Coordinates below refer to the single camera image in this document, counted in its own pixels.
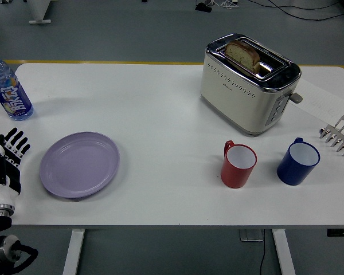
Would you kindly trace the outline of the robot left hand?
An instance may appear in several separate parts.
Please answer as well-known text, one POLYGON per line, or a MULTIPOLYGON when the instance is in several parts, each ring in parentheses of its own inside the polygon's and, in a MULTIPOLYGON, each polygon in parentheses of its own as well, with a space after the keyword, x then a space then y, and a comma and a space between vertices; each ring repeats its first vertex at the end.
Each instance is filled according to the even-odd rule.
POLYGON ((0 204, 14 204, 21 193, 19 166, 29 150, 28 138, 16 127, 0 134, 0 204))

